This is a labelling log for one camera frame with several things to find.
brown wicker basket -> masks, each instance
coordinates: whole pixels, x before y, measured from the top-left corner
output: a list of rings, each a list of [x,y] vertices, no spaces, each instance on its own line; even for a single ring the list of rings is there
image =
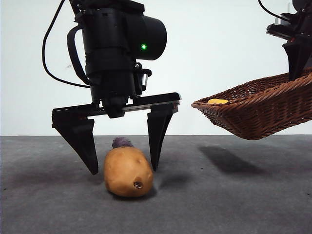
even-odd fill
[[[288,82],[289,74],[256,79],[195,101],[213,124],[234,135],[258,140],[312,119],[312,67]],[[226,104],[207,104],[226,99]]]

gray carpet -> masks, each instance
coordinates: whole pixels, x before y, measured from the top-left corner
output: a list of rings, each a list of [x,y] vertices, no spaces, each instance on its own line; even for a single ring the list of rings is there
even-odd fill
[[[148,138],[130,136],[149,159]],[[312,136],[166,136],[154,188],[107,192],[60,136],[1,138],[2,234],[310,234]]]

white backdrop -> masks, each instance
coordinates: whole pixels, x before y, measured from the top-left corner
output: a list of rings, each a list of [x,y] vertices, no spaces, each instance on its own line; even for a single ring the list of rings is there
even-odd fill
[[[249,80],[284,73],[284,40],[267,35],[274,17],[257,0],[141,0],[145,15],[164,22],[168,43],[156,61],[140,61],[153,72],[147,95],[178,92],[179,112],[169,135],[230,134],[212,125],[191,103]],[[291,0],[263,0],[275,13],[288,10]],[[57,107],[88,104],[89,89],[51,79],[41,64],[43,36],[59,0],[1,1],[1,135],[59,135],[51,128]],[[66,35],[76,24],[68,2],[47,42],[50,71],[61,79],[79,82],[67,53]],[[84,50],[77,34],[81,61]],[[95,135],[146,135],[148,111],[126,113],[118,119],[96,117]],[[312,134],[312,122],[280,132]]]

